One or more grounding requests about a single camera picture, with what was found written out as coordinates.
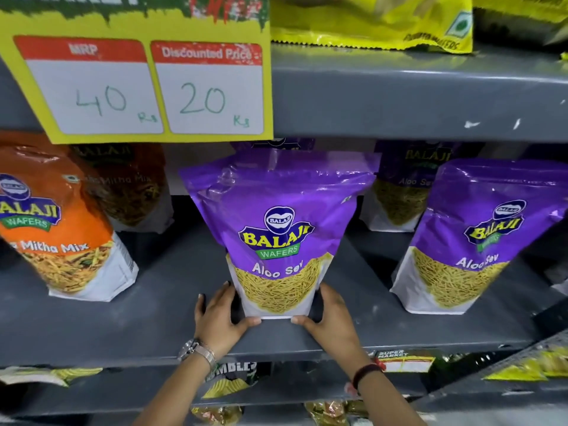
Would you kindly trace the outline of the person's right hand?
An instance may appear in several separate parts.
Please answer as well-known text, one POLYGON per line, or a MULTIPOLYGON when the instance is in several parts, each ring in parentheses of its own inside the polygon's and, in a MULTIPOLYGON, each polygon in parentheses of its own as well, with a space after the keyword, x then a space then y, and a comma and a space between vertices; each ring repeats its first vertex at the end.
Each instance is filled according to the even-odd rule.
POLYGON ((324 282, 319 288, 323 299, 323 315, 321 321, 317 322, 319 336, 313 338, 352 380, 355 372, 370 364, 371 360, 360 344, 344 299, 324 282))

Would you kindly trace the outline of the purple snack packet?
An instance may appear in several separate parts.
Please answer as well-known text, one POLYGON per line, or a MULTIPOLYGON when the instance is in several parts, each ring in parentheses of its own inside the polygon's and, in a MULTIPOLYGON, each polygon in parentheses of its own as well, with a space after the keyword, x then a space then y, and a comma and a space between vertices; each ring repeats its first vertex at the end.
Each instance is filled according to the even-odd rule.
POLYGON ((437 172, 390 292, 411 314, 465 314, 567 211, 567 163, 451 160, 437 172))
POLYGON ((246 317, 308 315, 379 153, 248 149, 181 168, 246 317))
POLYGON ((456 157, 454 141, 377 140, 380 169, 359 218, 372 232, 411 233, 427 206, 438 168, 456 157))
POLYGON ((284 150, 313 150, 316 139, 284 137, 265 141, 235 141, 231 146, 235 151, 247 149, 284 149, 284 150))

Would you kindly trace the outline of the person's right forearm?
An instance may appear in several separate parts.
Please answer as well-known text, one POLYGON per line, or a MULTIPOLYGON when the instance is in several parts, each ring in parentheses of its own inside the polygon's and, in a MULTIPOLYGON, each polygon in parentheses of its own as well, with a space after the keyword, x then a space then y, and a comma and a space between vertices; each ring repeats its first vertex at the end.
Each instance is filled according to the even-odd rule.
POLYGON ((373 426, 428 426, 382 372, 366 374, 357 389, 373 426))

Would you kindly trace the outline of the person's left forearm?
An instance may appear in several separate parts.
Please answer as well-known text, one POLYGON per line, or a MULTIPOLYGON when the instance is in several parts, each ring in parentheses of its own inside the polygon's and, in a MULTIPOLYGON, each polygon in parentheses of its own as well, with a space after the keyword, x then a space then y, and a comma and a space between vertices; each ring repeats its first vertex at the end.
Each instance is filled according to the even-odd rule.
POLYGON ((131 426, 183 426, 196 392, 210 371, 211 365, 205 357, 190 354, 131 426))

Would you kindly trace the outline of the silver wristwatch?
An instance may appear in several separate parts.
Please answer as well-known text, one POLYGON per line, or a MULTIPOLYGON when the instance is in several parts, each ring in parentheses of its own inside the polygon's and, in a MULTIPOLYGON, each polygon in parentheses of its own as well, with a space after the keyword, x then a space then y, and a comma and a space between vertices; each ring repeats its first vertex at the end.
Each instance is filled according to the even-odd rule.
POLYGON ((199 338, 192 338, 184 343, 178 352, 177 359, 182 362, 194 353, 202 356, 209 363, 210 371, 215 370, 217 365, 215 353, 199 338))

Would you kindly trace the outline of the black chips packet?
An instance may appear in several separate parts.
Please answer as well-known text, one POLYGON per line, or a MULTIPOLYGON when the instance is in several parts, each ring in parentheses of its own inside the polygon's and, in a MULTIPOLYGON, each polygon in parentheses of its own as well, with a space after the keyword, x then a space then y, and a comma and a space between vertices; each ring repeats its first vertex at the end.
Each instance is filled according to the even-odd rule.
POLYGON ((217 399, 245 390, 258 381, 256 362, 217 364, 198 388, 196 397, 217 399))

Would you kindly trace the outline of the grey metal shelf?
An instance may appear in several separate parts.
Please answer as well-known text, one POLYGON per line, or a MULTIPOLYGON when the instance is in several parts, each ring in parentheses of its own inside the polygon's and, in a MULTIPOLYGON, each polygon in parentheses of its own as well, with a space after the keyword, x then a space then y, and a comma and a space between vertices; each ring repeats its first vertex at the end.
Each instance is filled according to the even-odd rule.
MULTIPOLYGON (((550 330, 542 339, 521 351, 505 346, 494 357, 482 360, 481 347, 447 346, 451 350, 471 351, 450 366, 434 366, 430 372, 392 372, 391 377, 403 394, 409 395, 418 411, 442 412, 521 411, 546 406, 568 410, 568 378, 541 382, 487 380, 486 377, 555 346, 568 348, 568 327, 555 335, 550 330)), ((133 358, 103 359, 96 355, 87 366, 110 372, 79 378, 69 387, 55 384, 16 384, 0 391, 0 414, 15 421, 57 416, 123 414, 139 411, 178 364, 174 349, 167 346, 163 356, 135 352, 133 358)), ((244 391, 220 399, 198 400, 205 406, 287 406, 307 401, 347 400, 344 374, 321 351, 294 353, 231 354, 228 362, 243 359, 272 363, 271 373, 244 391)))
MULTIPOLYGON (((231 277, 193 202, 179 196, 174 206, 175 223, 164 234, 120 235, 140 272, 109 303, 48 296, 31 266, 0 240, 0 366, 175 364, 194 333, 198 294, 212 297, 231 277)), ((410 239, 368 231, 355 217, 325 275, 365 348, 466 353, 522 349, 542 339, 533 316, 562 295, 520 257, 464 315, 405 311, 387 284, 410 239)))
POLYGON ((568 143, 568 64, 273 45, 275 137, 568 143))

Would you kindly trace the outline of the dark wrist band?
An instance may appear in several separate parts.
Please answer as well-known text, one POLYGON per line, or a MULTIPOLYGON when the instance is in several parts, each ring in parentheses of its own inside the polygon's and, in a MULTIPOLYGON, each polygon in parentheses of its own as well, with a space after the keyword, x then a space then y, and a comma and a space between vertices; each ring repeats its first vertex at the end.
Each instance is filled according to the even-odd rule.
POLYGON ((353 375, 353 379, 351 380, 351 385, 352 387, 359 392, 359 384, 361 383, 361 380, 363 380, 367 375, 373 373, 373 372, 384 372, 384 369, 376 364, 376 363, 371 363, 371 364, 367 364, 365 366, 360 367, 355 374, 353 375))

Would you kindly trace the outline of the clear snack packet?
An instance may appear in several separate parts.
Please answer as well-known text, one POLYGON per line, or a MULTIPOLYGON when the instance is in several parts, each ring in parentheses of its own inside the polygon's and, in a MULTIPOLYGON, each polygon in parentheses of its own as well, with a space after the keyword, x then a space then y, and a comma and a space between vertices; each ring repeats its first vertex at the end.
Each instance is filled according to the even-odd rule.
POLYGON ((243 416, 239 406, 194 407, 192 415, 207 426, 236 426, 243 416))
POLYGON ((303 404, 316 426, 373 426, 363 401, 309 401, 303 404))

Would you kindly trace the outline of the small shelf label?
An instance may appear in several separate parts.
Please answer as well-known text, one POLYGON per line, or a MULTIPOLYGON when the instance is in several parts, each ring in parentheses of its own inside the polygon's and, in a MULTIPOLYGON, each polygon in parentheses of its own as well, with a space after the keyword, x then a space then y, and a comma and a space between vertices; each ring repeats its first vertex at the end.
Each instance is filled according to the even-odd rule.
POLYGON ((387 373, 427 373, 436 359, 430 351, 396 349, 376 351, 373 359, 387 373))

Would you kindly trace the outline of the orange snack packet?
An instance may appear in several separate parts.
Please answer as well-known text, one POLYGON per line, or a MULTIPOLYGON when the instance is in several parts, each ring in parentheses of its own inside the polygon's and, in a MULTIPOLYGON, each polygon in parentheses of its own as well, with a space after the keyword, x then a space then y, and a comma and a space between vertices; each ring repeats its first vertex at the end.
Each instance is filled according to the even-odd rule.
POLYGON ((164 233, 174 209, 160 143, 70 145, 85 166, 85 184, 115 231, 164 233))
POLYGON ((85 183, 88 168, 43 133, 0 130, 0 237, 50 296, 109 302, 138 265, 85 183))

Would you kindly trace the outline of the white and yellow packet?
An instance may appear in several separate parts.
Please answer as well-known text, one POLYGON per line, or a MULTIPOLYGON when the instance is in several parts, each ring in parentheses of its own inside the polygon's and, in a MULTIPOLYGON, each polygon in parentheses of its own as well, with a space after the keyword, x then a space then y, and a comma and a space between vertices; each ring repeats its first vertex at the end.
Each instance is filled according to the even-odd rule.
POLYGON ((68 387, 70 382, 79 378, 91 377, 104 369, 97 368, 66 368, 49 369, 38 367, 7 367, 0 369, 0 382, 5 385, 43 383, 68 387))

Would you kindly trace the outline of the yellow green packet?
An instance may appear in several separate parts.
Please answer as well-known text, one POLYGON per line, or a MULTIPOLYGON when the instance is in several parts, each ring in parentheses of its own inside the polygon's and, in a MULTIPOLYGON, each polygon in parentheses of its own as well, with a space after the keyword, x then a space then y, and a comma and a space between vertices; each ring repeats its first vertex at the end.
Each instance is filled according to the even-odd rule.
POLYGON ((568 378, 568 347, 553 346, 539 352, 536 357, 507 366, 484 380, 540 382, 556 378, 568 378))

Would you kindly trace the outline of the yellow price sign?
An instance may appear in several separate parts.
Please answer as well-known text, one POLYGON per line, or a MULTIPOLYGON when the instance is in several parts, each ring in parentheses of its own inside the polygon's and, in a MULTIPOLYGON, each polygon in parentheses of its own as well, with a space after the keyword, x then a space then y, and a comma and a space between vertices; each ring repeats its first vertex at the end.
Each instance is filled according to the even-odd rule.
POLYGON ((270 0, 0 0, 0 126, 53 143, 273 137, 270 0))

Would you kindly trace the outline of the yellow snack packet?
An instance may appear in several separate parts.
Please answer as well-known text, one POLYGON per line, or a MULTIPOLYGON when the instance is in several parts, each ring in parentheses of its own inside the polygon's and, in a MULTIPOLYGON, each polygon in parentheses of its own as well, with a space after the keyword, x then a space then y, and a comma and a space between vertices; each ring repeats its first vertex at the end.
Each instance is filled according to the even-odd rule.
POLYGON ((270 0, 274 42, 451 54, 473 49, 472 0, 270 0))

